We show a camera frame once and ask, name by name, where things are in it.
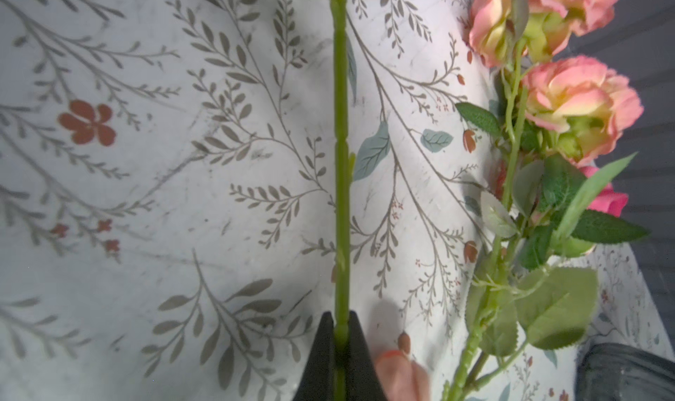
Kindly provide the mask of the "small pink flower spray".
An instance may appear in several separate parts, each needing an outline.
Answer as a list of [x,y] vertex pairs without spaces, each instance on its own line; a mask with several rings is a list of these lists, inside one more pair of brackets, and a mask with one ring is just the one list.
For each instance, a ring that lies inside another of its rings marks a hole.
[[527,348],[557,351],[585,336],[599,276],[571,261],[599,244],[647,235],[625,221],[628,197],[613,179],[622,158],[599,168],[643,114],[629,79],[589,56],[562,57],[571,37],[607,26],[620,0],[473,0],[469,47],[497,72],[501,114],[457,106],[486,132],[504,160],[481,196],[492,246],[476,268],[465,309],[468,339],[443,399],[464,400],[504,373]]

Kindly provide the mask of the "teal ceramic vase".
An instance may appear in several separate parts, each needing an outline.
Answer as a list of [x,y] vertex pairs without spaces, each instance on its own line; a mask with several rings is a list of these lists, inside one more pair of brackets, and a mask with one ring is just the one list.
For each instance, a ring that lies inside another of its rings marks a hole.
[[578,365],[575,399],[673,400],[674,362],[632,346],[597,344]]

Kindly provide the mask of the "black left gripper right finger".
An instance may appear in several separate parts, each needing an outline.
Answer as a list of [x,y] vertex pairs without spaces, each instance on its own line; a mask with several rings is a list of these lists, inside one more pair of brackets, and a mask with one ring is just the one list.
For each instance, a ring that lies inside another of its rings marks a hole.
[[346,400],[386,401],[376,374],[367,341],[355,311],[348,319],[349,342],[346,355]]

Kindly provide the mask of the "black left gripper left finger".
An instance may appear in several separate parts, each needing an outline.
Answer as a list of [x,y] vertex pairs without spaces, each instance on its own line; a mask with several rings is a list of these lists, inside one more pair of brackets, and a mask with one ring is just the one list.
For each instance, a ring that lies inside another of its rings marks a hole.
[[335,367],[334,321],[330,311],[326,311],[321,316],[293,401],[333,401]]

